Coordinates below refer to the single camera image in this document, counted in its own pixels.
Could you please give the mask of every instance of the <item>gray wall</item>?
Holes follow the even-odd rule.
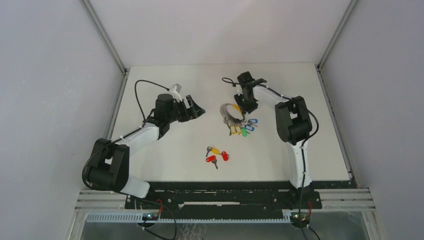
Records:
[[[390,240],[422,239],[424,1],[360,1],[324,79]]]
[[[0,239],[63,239],[121,73],[77,0],[3,0],[0,29]]]

